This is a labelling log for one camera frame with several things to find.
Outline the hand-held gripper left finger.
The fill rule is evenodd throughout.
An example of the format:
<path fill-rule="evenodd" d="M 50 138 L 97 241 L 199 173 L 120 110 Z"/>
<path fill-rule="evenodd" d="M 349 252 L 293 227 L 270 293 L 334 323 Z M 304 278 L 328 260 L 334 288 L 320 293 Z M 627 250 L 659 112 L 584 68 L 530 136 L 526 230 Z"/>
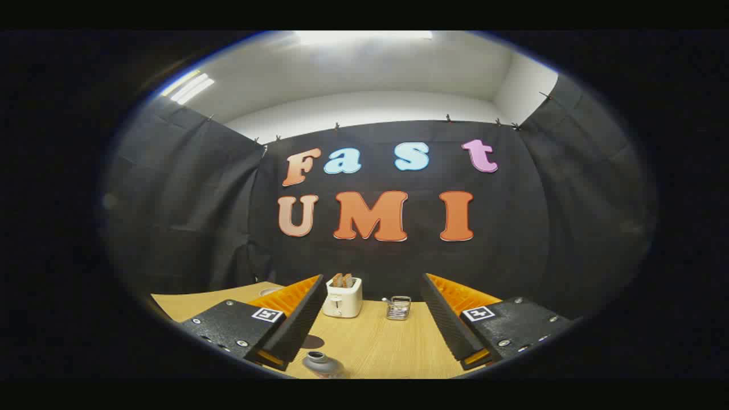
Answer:
<path fill-rule="evenodd" d="M 316 275 L 253 301 L 223 301 L 183 321 L 181 328 L 235 360 L 285 371 L 325 298 L 325 278 Z"/>

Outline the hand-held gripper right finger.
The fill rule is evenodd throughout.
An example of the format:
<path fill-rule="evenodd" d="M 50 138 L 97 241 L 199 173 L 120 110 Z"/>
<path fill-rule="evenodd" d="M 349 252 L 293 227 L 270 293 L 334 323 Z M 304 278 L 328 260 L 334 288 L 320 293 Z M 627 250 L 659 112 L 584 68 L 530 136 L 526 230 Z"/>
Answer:
<path fill-rule="evenodd" d="M 528 298 L 502 300 L 431 273 L 422 275 L 421 295 L 466 371 L 525 355 L 573 325 Z"/>

